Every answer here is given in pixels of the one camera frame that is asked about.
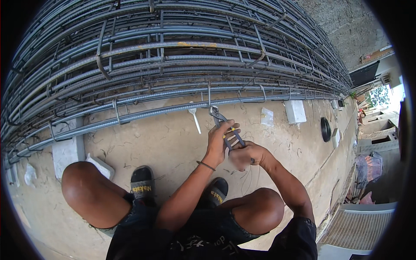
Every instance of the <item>leg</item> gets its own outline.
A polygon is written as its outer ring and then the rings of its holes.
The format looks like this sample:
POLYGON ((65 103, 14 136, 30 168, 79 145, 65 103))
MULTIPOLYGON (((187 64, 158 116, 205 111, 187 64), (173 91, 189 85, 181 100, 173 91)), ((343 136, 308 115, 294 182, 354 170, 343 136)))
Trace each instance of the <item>leg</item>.
POLYGON ((62 194, 68 205, 96 228, 117 225, 132 207, 123 199, 128 192, 105 178, 90 162, 76 162, 65 168, 62 194))
POLYGON ((260 188, 241 198, 224 202, 219 208, 231 208, 235 221, 247 232, 261 235, 277 227, 283 219, 285 203, 272 189, 260 188))

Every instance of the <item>plastic bag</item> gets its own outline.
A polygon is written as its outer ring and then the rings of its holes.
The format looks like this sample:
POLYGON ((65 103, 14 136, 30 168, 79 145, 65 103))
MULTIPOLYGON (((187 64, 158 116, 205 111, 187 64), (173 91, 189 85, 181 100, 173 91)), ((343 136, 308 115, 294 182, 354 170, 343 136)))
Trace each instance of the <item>plastic bag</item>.
POLYGON ((265 124, 266 126, 274 126, 275 124, 273 122, 273 111, 262 108, 260 123, 265 124))
POLYGON ((32 187, 32 188, 36 188, 35 185, 33 184, 33 180, 36 180, 36 171, 33 168, 32 165, 30 165, 29 163, 26 166, 26 173, 25 173, 25 183, 26 185, 32 187))

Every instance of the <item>tree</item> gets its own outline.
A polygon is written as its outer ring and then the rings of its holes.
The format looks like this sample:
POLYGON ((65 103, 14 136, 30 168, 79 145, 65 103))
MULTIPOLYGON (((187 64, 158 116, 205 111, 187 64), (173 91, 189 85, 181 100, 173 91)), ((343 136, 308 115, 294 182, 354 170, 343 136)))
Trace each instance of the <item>tree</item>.
POLYGON ((389 86, 381 86, 370 91, 371 103, 374 106, 390 104, 389 86))

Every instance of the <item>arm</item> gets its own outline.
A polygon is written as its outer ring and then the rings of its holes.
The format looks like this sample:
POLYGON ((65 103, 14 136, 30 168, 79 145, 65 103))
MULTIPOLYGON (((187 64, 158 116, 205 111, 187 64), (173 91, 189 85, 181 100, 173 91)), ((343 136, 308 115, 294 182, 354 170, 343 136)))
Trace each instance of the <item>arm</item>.
POLYGON ((252 165, 260 165, 269 174, 294 216, 309 218, 315 223, 312 203, 302 183, 266 148, 250 141, 245 141, 245 144, 246 147, 242 148, 241 144, 237 143, 230 152, 230 160, 237 169, 244 170, 251 163, 251 158, 254 158, 252 165))
MULTIPOLYGON (((239 124, 234 124, 234 120, 228 120, 227 122, 223 122, 219 129, 214 127, 209 131, 208 147, 207 152, 202 159, 203 163, 216 168, 224 161, 226 146, 223 135, 225 134, 226 138, 234 136, 233 132, 227 133, 231 126, 234 128, 240 127, 239 124)), ((237 138, 234 137, 230 142, 233 143, 236 139, 237 138)), ((198 165, 186 181, 162 205, 156 217, 155 227, 170 231, 178 231, 185 225, 195 209, 212 173, 212 169, 205 165, 198 165)))

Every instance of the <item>hand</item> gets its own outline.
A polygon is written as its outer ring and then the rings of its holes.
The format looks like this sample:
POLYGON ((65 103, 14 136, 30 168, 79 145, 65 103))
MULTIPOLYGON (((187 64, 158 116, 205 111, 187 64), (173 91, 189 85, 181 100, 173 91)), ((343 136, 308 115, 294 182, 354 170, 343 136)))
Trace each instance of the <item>hand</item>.
POLYGON ((234 120, 228 120, 227 122, 220 122, 220 128, 214 126, 208 132, 208 147, 207 152, 202 159, 202 162, 216 168, 220 163, 224 161, 225 158, 225 149, 227 148, 223 135, 225 138, 232 138, 229 142, 233 144, 237 137, 235 137, 234 132, 231 131, 231 126, 234 128, 240 127, 240 124, 235 124, 234 120))
POLYGON ((233 150, 230 152, 228 160, 234 164, 237 170, 244 171, 247 165, 259 165, 264 164, 265 158, 268 155, 271 155, 270 152, 260 146, 250 141, 244 141, 245 147, 243 147, 240 142, 236 143, 233 146, 233 150))

